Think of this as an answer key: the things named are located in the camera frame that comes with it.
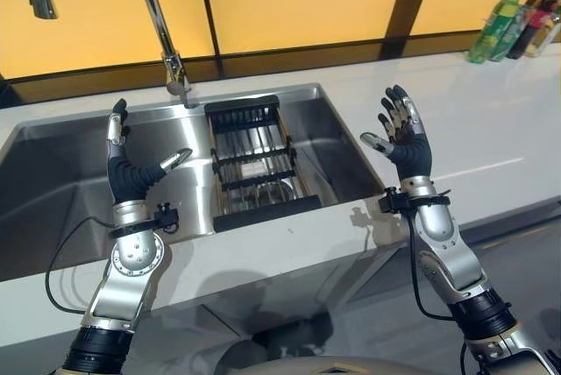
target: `green bottle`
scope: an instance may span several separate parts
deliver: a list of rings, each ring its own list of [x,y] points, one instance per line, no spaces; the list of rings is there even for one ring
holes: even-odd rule
[[[487,19],[475,44],[473,44],[472,49],[467,54],[467,59],[470,62],[482,64],[494,51],[494,48],[516,15],[519,2],[520,0],[500,0],[494,6],[491,16]]]

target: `dish rack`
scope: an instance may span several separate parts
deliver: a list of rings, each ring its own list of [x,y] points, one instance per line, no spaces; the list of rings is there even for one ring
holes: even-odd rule
[[[277,96],[205,105],[216,178],[216,232],[319,209],[296,159]]]

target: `robotic arm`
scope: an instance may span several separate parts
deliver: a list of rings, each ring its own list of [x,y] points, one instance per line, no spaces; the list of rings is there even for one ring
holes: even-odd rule
[[[460,236],[448,210],[450,200],[439,195],[430,180],[430,146],[415,105],[399,86],[387,88],[386,95],[389,100],[383,98],[381,103],[391,122],[383,114],[378,119],[389,142],[371,132],[363,133],[360,139],[395,164],[401,192],[387,189],[380,208],[401,213],[402,226],[409,229],[412,253],[418,248],[416,259],[452,317],[429,314],[420,306],[422,312],[456,322],[466,346],[480,363],[481,375],[557,375],[510,313],[510,304],[491,287],[477,257]]]
[[[126,117],[126,102],[121,99],[113,108],[107,130],[107,174],[115,198],[116,226],[110,236],[116,244],[66,362],[55,375],[121,373],[150,278],[164,257],[164,244],[154,231],[177,230],[177,210],[166,203],[150,219],[146,195],[192,151],[181,149],[157,165],[135,167],[124,148],[129,133],[124,126]]]

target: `kitchen sink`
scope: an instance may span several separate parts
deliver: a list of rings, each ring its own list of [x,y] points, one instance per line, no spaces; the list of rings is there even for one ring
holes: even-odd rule
[[[278,96],[301,177],[322,207],[381,194],[383,187],[317,84],[208,98],[205,103]],[[129,108],[127,155],[149,166],[189,147],[191,157],[156,184],[148,206],[170,202],[180,228],[169,243],[214,232],[216,178],[204,105]],[[61,238],[86,216],[112,221],[106,177],[108,111],[22,123],[0,150],[0,281],[44,272]],[[65,246],[55,268],[108,256],[107,230],[86,223]]]

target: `faucet handle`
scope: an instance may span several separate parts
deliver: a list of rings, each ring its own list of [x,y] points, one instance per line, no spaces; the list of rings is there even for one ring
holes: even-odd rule
[[[168,55],[162,53],[161,58],[164,60],[166,66],[166,88],[169,93],[179,96],[182,100],[187,100],[187,92],[190,90],[187,76],[185,75],[185,68],[181,61],[181,56],[177,51]]]

